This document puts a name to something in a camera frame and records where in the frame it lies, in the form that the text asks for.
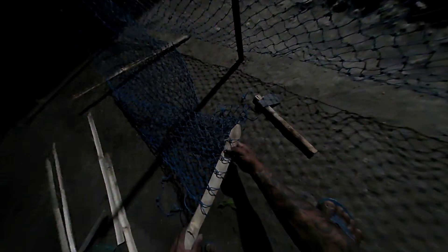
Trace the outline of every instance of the hammer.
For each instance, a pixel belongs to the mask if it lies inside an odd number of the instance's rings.
[[[311,145],[272,108],[280,104],[280,100],[274,94],[265,96],[256,95],[253,102],[255,107],[260,109],[266,118],[280,130],[283,136],[297,146],[306,157],[311,158],[317,152],[313,145]]]

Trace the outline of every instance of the hammer handle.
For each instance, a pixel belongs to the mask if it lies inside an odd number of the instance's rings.
[[[317,150],[310,144],[299,132],[297,132],[288,122],[286,122],[273,108],[270,106],[265,107],[266,111],[272,114],[272,116],[280,122],[310,153],[304,153],[308,158],[317,153]]]

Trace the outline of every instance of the forearm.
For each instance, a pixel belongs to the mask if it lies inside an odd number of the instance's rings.
[[[315,206],[280,184],[263,164],[254,165],[252,178],[288,235],[301,251],[350,251],[350,241]]]

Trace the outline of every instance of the hammer head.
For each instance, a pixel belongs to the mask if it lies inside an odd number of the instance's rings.
[[[274,94],[268,94],[265,96],[256,95],[254,102],[258,102],[262,107],[271,106],[271,108],[280,104],[280,99]]]

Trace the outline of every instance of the blue net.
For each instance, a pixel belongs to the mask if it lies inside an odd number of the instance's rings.
[[[130,27],[103,55],[102,71],[111,73],[160,50],[167,43]],[[198,98],[183,56],[170,52],[109,83],[112,96],[150,149],[160,154],[167,180],[175,184],[181,208],[201,203],[230,130],[246,119],[246,108],[224,105],[214,113],[194,112]]]

